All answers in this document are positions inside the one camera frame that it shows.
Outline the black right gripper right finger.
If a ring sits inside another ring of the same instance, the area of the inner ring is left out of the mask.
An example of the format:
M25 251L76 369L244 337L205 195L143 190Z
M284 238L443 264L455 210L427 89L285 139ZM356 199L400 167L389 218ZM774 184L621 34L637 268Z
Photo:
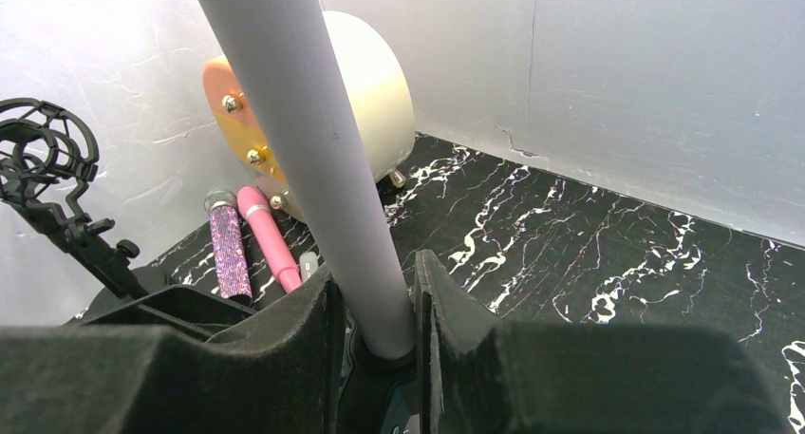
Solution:
M753 360L716 330L496 317L417 253L424 433L784 433Z

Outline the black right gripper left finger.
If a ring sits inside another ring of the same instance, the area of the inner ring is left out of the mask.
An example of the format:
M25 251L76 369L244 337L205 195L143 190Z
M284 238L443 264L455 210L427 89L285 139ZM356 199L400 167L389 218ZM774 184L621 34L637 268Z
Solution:
M328 267L203 342L168 326L1 332L5 433L331 433L345 310Z

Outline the black tripod microphone stand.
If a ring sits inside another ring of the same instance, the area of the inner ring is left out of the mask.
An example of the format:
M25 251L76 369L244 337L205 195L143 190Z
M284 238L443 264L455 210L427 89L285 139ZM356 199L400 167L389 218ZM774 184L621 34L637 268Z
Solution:
M34 98L1 103L1 200L122 300L146 296L130 268L132 241L110 245L111 218L94 220L79 203L99 170L100 150L74 113Z

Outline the pink microphone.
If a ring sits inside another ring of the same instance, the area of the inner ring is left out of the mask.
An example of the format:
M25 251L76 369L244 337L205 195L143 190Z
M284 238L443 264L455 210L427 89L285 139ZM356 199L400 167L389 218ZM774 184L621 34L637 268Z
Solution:
M299 268L272 217L266 197L256 187L244 186L237 192L236 201L276 281L285 293L298 289L302 285Z

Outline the purple tripod music stand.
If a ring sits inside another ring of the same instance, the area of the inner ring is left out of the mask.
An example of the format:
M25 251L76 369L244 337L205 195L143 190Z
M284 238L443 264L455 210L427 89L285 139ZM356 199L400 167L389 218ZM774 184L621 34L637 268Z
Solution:
M197 0L369 349L415 346L414 313L319 0Z

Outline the black round-base desktop mic stand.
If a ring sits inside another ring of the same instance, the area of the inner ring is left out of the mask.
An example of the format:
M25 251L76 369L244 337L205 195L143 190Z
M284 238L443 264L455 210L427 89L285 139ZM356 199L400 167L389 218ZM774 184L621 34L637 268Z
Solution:
M146 296L121 300L108 289L102 291L72 325L165 326L196 340L214 335L248 319L256 310L222 298L193 285L176 283L163 270L140 267L134 275Z

